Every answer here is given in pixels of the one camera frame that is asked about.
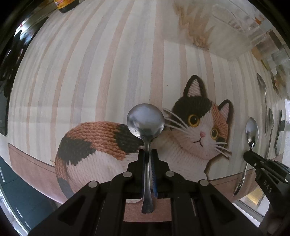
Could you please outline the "large steel spoon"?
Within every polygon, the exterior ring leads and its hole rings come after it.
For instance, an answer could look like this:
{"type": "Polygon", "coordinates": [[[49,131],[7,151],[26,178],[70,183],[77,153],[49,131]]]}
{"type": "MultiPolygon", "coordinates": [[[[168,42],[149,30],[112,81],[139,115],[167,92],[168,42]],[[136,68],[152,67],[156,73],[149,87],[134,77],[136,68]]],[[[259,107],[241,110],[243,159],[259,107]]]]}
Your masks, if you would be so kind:
{"type": "MultiPolygon", "coordinates": [[[[253,117],[250,117],[246,123],[245,135],[246,135],[247,144],[250,147],[250,150],[252,150],[255,147],[255,145],[258,141],[258,138],[259,138],[258,125],[253,117]]],[[[241,179],[240,179],[238,185],[236,186],[236,189],[233,193],[233,196],[236,196],[240,192],[240,190],[245,182],[247,168],[248,168],[248,163],[246,162],[245,168],[242,172],[241,179]]]]}

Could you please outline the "long steel spoon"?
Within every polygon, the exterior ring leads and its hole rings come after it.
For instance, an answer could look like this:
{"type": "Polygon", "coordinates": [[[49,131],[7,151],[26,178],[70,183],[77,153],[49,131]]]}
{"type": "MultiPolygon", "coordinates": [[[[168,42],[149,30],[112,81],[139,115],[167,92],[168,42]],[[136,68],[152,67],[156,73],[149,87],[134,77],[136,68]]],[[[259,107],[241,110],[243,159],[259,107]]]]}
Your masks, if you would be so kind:
{"type": "Polygon", "coordinates": [[[260,86],[260,90],[262,91],[262,93],[264,95],[264,105],[265,105],[265,113],[264,113],[264,136],[266,137],[267,136],[267,133],[268,133],[267,88],[266,88],[266,84],[265,84],[263,78],[258,73],[257,73],[257,80],[258,80],[258,84],[260,86]]]}

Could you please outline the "small spoon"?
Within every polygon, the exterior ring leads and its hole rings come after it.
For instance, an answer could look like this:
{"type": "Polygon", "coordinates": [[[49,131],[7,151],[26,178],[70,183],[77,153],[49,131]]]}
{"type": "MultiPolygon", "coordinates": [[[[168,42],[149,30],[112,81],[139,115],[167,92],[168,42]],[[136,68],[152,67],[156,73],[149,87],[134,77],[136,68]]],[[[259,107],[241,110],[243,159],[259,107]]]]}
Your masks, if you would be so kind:
{"type": "Polygon", "coordinates": [[[157,197],[156,177],[150,144],[165,126],[163,113],[154,105],[142,103],[133,107],[127,115],[129,131],[144,142],[143,203],[142,213],[154,212],[153,198],[157,197]]]}

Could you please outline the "slim steel spoon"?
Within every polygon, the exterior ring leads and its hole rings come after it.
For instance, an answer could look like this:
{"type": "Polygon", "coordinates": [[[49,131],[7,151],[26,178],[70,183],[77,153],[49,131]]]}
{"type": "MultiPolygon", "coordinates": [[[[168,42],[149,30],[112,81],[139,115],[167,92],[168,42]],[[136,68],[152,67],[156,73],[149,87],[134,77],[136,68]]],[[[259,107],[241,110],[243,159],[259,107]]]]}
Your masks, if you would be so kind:
{"type": "Polygon", "coordinates": [[[266,159],[269,156],[269,150],[270,150],[271,139],[272,139],[272,132],[273,132],[273,128],[274,128],[274,117],[273,117],[273,113],[272,113],[272,109],[271,108],[269,108],[268,118],[269,118],[268,127],[270,129],[270,136],[269,136],[269,142],[268,142],[268,145],[267,145],[267,150],[266,150],[266,155],[265,155],[266,159]]]}

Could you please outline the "striped cat print mat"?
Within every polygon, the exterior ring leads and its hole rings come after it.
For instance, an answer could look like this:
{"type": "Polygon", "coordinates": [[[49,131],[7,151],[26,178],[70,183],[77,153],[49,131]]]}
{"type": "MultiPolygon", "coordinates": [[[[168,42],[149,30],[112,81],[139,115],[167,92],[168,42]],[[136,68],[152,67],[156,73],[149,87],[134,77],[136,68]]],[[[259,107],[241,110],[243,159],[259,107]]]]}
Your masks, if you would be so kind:
{"type": "Polygon", "coordinates": [[[187,180],[209,180],[228,199],[256,187],[250,167],[233,196],[247,149],[245,125],[260,129],[266,155],[264,95],[274,116],[284,100],[254,48],[233,60],[168,41],[162,1],[84,1],[55,11],[28,46],[8,107],[6,159],[30,186],[65,202],[91,180],[110,181],[138,157],[143,142],[127,128],[134,106],[165,115],[153,140],[161,160],[187,180]]]}

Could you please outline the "clear plastic utensil tray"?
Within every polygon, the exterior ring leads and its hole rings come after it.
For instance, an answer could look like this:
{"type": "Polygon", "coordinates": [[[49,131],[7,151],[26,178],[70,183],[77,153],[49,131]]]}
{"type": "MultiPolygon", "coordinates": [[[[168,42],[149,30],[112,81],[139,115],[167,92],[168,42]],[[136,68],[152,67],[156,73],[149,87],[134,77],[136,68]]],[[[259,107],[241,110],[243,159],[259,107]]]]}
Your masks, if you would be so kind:
{"type": "Polygon", "coordinates": [[[163,35],[233,60],[265,41],[261,12],[250,1],[162,1],[163,35]]]}

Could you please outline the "soy sauce bottle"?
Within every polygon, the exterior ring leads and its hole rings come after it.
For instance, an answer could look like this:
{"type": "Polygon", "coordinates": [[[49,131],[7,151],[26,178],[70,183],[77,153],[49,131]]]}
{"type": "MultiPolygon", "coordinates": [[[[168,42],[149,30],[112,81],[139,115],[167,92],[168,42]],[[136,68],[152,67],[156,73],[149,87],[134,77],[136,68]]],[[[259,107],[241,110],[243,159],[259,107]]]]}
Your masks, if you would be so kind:
{"type": "Polygon", "coordinates": [[[54,0],[54,3],[61,13],[66,13],[75,8],[79,4],[79,0],[54,0]]]}

